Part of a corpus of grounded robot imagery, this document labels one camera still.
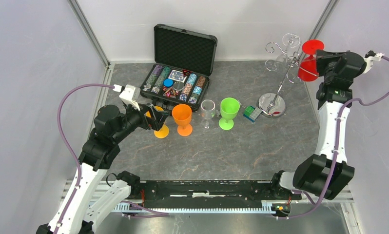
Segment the yellow wine glass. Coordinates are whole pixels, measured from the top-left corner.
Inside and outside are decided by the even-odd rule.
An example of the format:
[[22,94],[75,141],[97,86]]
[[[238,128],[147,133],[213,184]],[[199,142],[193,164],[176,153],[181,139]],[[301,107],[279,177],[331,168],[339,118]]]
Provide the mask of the yellow wine glass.
[[[164,109],[162,107],[159,107],[159,106],[155,106],[155,109],[158,110],[158,111],[164,111]],[[145,113],[145,116],[151,117],[151,114],[149,113],[149,111],[147,111]],[[163,124],[163,126],[160,128],[160,130],[154,131],[154,135],[157,138],[165,138],[165,137],[168,136],[168,134],[169,134],[169,128],[166,125],[166,123]]]

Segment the orange wine glass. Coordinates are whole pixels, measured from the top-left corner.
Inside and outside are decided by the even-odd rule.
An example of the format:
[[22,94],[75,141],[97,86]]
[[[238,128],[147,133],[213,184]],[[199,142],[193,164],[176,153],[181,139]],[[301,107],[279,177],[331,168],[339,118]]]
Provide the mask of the orange wine glass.
[[177,132],[183,137],[189,136],[193,128],[190,124],[192,120],[192,110],[189,105],[179,104],[172,109],[172,117],[177,124]]

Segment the red wine glass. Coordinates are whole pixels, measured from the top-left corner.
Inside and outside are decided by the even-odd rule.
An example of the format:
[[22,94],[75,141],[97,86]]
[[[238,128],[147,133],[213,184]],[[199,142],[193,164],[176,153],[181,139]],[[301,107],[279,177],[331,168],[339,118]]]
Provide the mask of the red wine glass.
[[305,82],[317,80],[319,74],[316,70],[316,51],[323,50],[325,45],[318,39],[311,39],[302,45],[303,53],[308,55],[299,65],[298,77]]

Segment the clear wine glass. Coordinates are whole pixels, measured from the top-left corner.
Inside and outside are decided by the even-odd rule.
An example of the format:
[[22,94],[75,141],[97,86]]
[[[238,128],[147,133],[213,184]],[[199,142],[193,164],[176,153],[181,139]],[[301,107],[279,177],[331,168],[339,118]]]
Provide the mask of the clear wine glass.
[[301,38],[293,33],[287,33],[282,37],[282,44],[279,46],[280,55],[276,62],[280,64],[288,63],[298,55],[298,49],[301,45]]
[[204,129],[211,129],[214,127],[213,117],[215,116],[215,103],[210,99],[205,99],[200,105],[201,110],[201,126]]

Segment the green wine glass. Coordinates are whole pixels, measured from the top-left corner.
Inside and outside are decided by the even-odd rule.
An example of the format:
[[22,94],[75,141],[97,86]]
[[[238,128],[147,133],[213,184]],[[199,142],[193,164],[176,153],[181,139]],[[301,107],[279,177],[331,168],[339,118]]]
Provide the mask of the green wine glass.
[[237,116],[240,110],[239,101],[233,97],[224,98],[220,104],[221,119],[219,127],[223,130],[230,130],[234,126],[233,119]]

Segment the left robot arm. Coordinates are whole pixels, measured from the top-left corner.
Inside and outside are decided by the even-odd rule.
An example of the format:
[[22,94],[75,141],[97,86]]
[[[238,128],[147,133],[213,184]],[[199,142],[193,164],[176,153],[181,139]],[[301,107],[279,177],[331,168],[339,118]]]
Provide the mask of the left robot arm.
[[115,105],[101,107],[94,119],[95,127],[79,155],[76,182],[72,183],[54,218],[39,226],[37,233],[93,234],[117,204],[127,197],[138,197],[139,177],[122,172],[109,190],[90,204],[98,184],[120,152],[119,143],[138,127],[160,130],[169,115],[150,103],[137,108],[126,105],[124,114]]

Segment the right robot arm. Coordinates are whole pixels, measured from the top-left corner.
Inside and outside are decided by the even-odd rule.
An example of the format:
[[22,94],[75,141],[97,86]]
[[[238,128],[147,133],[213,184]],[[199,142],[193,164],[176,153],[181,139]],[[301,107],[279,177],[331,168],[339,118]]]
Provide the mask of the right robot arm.
[[355,168],[347,164],[345,153],[346,120],[350,113],[353,80],[361,75],[367,62],[351,52],[316,51],[316,71],[324,79],[316,92],[319,134],[315,152],[294,172],[275,174],[269,191],[282,199],[289,190],[333,200],[353,179]]

